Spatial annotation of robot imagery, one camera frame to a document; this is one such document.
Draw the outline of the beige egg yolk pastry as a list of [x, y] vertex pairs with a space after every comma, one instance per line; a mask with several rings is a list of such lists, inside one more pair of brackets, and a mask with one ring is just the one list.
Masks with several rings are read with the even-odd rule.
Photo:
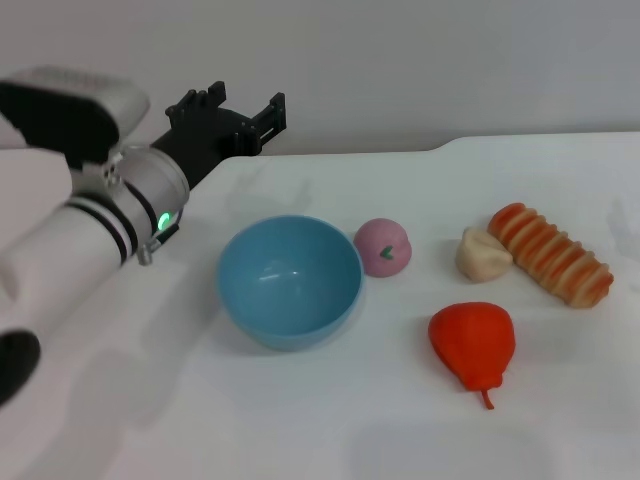
[[470, 281], [484, 283], [504, 275], [513, 265], [513, 256], [487, 231], [468, 227], [457, 247], [455, 263]]

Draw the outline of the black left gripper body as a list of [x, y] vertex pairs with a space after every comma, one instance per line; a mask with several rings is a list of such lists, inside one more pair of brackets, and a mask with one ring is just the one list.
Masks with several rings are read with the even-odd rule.
[[232, 157], [260, 153], [249, 118], [218, 108], [208, 119], [170, 129], [151, 147], [168, 155], [184, 174], [193, 190], [221, 162]]

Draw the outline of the pink peach bun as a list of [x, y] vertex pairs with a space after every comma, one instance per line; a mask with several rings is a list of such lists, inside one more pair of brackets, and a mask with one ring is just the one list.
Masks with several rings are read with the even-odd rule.
[[365, 222], [354, 236], [354, 245], [365, 273], [375, 278], [398, 274], [412, 257], [406, 230], [391, 219], [376, 218]]

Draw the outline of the red pear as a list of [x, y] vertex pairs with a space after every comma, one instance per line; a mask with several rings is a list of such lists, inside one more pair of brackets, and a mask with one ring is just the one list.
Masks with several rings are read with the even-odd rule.
[[428, 338], [465, 389], [479, 393], [485, 408], [492, 410], [489, 391], [502, 385], [516, 348], [509, 313], [488, 302], [453, 304], [431, 317]]

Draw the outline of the blue bowl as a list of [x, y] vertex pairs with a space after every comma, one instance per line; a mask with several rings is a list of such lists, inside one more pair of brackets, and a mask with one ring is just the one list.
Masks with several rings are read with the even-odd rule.
[[351, 239], [317, 218], [283, 215], [236, 234], [217, 265], [231, 321], [267, 348], [313, 347], [343, 327], [364, 284]]

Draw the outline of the orange striped bread roll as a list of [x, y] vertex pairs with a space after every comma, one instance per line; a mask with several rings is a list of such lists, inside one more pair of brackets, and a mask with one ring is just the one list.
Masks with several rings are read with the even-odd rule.
[[509, 204], [494, 214], [487, 230], [519, 268], [569, 307], [591, 309], [609, 294], [614, 282], [609, 265], [537, 210]]

